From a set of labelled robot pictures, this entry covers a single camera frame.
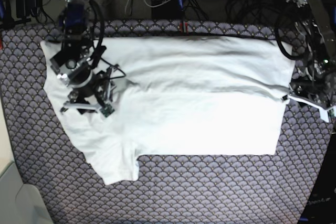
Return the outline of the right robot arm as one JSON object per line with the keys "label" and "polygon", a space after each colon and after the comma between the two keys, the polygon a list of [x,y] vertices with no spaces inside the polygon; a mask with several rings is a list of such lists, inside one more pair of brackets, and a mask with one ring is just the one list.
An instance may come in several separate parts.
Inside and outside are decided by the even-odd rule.
{"label": "right robot arm", "polygon": [[71,89],[61,112],[76,109],[80,114],[100,112],[108,117],[114,112],[114,81],[126,74],[111,63],[106,70],[96,70],[107,49],[102,44],[105,24],[97,0],[65,1],[59,15],[61,48],[50,60],[57,78]]}

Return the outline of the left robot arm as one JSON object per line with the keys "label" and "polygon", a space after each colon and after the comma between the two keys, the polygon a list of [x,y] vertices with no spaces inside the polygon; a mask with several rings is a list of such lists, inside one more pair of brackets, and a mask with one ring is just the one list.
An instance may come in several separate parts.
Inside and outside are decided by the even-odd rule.
{"label": "left robot arm", "polygon": [[[323,0],[286,0],[286,3],[275,22],[276,42],[287,59],[302,62],[300,77],[291,80],[286,98],[316,108],[320,119],[330,122],[335,118],[335,26]],[[280,39],[280,23],[284,18],[291,20],[306,43],[304,52],[297,56],[288,53]]]}

